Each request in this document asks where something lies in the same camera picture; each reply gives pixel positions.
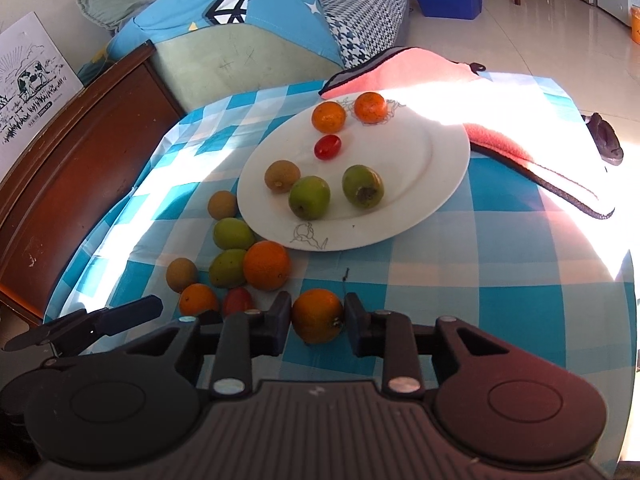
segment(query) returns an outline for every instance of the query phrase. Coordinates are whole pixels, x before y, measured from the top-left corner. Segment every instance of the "metal bolt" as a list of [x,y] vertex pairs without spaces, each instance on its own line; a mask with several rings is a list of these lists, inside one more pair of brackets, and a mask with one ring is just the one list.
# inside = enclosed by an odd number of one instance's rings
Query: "metal bolt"
[[388,386],[396,394],[412,394],[420,389],[420,382],[412,377],[395,377],[388,382]]
[[219,395],[237,395],[244,392],[244,383],[240,379],[231,377],[218,379],[213,383],[213,390]]

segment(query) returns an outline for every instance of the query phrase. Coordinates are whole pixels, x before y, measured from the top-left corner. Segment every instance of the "blue bin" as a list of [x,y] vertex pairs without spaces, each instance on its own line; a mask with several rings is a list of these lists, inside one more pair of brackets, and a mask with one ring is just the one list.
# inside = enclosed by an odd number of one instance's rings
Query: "blue bin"
[[482,0],[418,0],[428,18],[472,20],[482,11]]

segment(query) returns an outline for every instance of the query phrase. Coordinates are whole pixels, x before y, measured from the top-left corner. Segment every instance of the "black shoe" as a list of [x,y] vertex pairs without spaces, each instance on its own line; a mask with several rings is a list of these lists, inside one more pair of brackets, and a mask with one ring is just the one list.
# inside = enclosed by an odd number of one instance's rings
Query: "black shoe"
[[593,114],[590,118],[583,115],[582,118],[587,124],[602,160],[613,166],[619,166],[625,153],[620,147],[620,141],[616,137],[613,127],[598,113]]

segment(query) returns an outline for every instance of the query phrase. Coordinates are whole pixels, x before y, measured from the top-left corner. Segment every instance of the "tablecloth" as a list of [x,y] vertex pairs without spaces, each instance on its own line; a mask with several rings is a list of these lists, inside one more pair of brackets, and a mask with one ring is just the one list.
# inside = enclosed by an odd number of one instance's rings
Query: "tablecloth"
[[[487,74],[498,84],[542,92],[554,113],[581,121],[553,81]],[[178,316],[178,295],[164,280],[178,256],[193,260],[201,281],[219,250],[209,197],[235,191],[250,153],[287,119],[320,101],[322,82],[235,95],[196,110],[172,128],[136,187],[94,229],[58,285],[47,319],[79,308],[118,306],[148,294],[162,316],[92,351],[113,348]],[[636,355],[633,272],[616,223],[580,213],[524,177],[472,154],[450,200],[416,227],[365,248],[333,253],[291,251],[286,290],[356,292],[367,310],[387,308],[432,324],[449,314],[580,374],[604,396],[609,420],[594,460],[612,473],[631,402]],[[273,294],[256,293],[266,308]],[[430,360],[423,359],[435,386]],[[345,334],[305,346],[293,332],[283,355],[254,359],[256,378],[342,380],[379,376],[377,358],[351,355]]]

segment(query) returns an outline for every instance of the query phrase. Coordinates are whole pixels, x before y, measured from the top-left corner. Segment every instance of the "white plate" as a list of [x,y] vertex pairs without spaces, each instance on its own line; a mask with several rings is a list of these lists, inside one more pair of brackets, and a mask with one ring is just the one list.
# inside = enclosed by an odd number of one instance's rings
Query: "white plate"
[[[358,95],[337,100],[348,109],[348,116],[339,133],[342,149],[333,160],[314,155],[314,145],[322,137],[311,125],[314,107],[290,118],[256,147],[238,181],[238,207],[258,235],[303,251],[364,247],[415,226],[458,188],[470,155],[461,125],[430,121],[395,101],[390,101],[386,123],[361,124],[350,110]],[[288,194],[273,194],[265,186],[264,172],[281,159],[295,162],[303,176],[327,181],[331,202],[322,219],[297,218],[289,209]],[[385,195],[373,209],[354,208],[342,193],[342,174],[354,164],[377,171],[385,185]]]

